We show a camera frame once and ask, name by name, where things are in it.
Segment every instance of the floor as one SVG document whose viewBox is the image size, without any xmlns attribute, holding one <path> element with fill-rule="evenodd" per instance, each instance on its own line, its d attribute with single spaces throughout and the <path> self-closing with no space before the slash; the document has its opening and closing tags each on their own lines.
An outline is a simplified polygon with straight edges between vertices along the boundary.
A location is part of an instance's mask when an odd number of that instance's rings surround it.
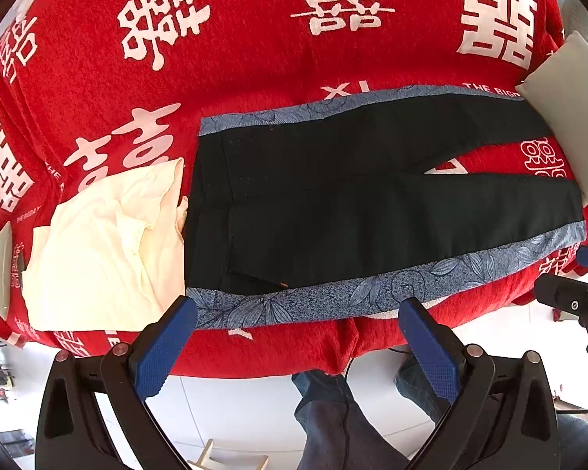
<svg viewBox="0 0 588 470">
<path fill-rule="evenodd" d="M 552 389 L 563 400 L 588 407 L 588 338 L 577 322 L 554 323 L 551 309 L 532 303 L 505 307 L 457 329 L 464 343 L 478 343 L 489 354 L 519 357 L 538 351 Z M 9 359 L 19 398 L 0 411 L 0 430 L 25 428 L 36 432 L 45 380 L 56 350 L 30 344 L 11 348 Z M 393 378 L 402 356 L 387 350 L 354 360 L 348 383 L 370 423 L 395 448 L 412 454 L 426 440 L 433 423 L 413 403 L 396 392 Z M 105 395 L 98 397 L 110 434 L 126 465 L 140 466 L 124 438 Z M 293 470 L 305 445 L 305 434 L 293 412 L 299 401 L 289 376 L 252 380 L 215 380 L 170 376 L 160 394 L 147 400 L 157 421 L 177 450 L 196 460 L 204 443 L 213 438 L 216 461 L 233 469 L 254 469 L 262 455 L 268 469 Z M 7 425 L 9 421 L 17 426 Z M 32 458 L 20 466 L 33 469 Z"/>
</svg>

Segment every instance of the pants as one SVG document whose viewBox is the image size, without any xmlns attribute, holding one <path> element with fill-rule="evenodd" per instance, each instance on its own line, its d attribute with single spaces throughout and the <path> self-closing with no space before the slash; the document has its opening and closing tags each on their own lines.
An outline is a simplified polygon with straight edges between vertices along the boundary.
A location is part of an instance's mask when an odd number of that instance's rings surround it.
<svg viewBox="0 0 588 470">
<path fill-rule="evenodd" d="M 342 375 L 314 370 L 297 373 L 292 381 L 303 397 L 294 416 L 307 434 L 298 470 L 403 470 L 408 465 L 364 417 Z M 413 357 L 401 366 L 395 384 L 436 424 L 449 407 Z M 561 470 L 575 470 L 588 454 L 588 423 L 573 416 L 557 416 L 557 421 Z M 459 467 L 465 467 L 461 460 Z"/>
</svg>

